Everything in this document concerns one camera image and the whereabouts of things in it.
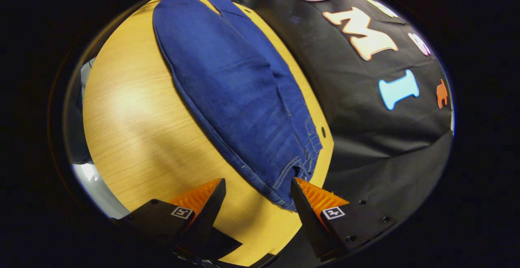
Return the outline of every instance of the blue denim jeans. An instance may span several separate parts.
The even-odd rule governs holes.
[[[305,100],[271,42],[230,0],[162,0],[156,39],[180,96],[221,155],[260,194],[295,211],[322,148]]]

